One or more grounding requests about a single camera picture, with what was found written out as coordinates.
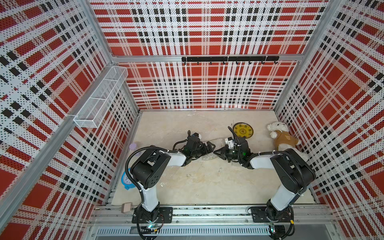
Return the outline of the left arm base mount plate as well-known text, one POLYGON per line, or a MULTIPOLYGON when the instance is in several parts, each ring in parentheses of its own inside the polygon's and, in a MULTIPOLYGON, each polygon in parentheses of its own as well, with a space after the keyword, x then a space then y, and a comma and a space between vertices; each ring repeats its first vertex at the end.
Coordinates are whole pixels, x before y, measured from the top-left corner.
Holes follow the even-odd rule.
POLYGON ((142 206, 138 206, 134 210, 132 224, 146 224, 146 223, 165 223, 169 224, 173 219, 172 207, 159 207, 157 206, 153 211, 149 212, 142 206))

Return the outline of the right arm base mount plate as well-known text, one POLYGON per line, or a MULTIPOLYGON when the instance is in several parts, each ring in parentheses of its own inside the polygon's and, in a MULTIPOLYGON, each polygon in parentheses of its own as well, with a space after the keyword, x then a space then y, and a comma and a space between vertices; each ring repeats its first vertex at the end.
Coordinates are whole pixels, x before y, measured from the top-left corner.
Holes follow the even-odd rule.
POLYGON ((277 211, 274 207, 250 207, 251 217, 254 223, 289 223, 293 213, 287 207, 284 211, 277 211))

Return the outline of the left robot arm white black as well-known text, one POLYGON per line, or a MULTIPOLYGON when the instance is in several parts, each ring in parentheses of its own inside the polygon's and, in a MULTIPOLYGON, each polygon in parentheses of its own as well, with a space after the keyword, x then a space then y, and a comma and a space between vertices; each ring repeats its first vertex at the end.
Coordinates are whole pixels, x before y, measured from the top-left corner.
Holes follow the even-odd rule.
POLYGON ((211 142, 186 144, 181 149, 173 150, 151 145, 129 155, 125 162, 125 173, 141 197, 140 205, 135 208, 136 218, 133 223, 154 223, 162 216, 157 183, 167 167, 185 167, 212 153, 215 148, 211 142))

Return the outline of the clear bubble wrap sheet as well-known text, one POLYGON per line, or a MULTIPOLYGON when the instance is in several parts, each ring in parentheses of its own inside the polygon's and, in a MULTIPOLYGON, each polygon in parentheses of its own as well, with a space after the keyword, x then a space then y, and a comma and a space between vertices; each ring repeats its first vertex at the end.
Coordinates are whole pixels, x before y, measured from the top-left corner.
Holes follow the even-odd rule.
POLYGON ((216 122, 206 114, 195 112, 143 113, 135 141, 139 147, 155 145, 171 150, 175 142, 186 139, 187 131, 202 135, 202 141, 220 137, 216 122))

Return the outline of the yellow patterned dinner plate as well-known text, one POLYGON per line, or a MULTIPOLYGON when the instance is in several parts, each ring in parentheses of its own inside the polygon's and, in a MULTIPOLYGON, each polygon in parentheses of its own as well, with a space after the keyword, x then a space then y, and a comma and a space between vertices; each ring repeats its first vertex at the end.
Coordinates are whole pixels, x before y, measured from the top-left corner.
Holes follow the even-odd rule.
POLYGON ((239 138, 245 139, 251 138, 254 134, 253 128, 249 124, 243 122, 234 124, 233 131, 239 138))

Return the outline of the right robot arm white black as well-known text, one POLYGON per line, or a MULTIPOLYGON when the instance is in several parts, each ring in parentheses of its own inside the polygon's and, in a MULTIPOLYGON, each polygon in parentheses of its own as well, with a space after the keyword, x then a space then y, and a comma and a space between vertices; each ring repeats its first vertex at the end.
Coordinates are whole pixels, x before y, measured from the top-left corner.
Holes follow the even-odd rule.
POLYGON ((225 139, 224 147, 215 150, 214 154, 229 163, 238 162, 250 170, 275 170, 281 185, 266 203, 266 218, 272 223, 287 219, 292 205, 316 179, 314 170, 292 148, 284 151, 252 153, 246 138, 238 137, 232 128, 229 130, 233 136, 225 139))

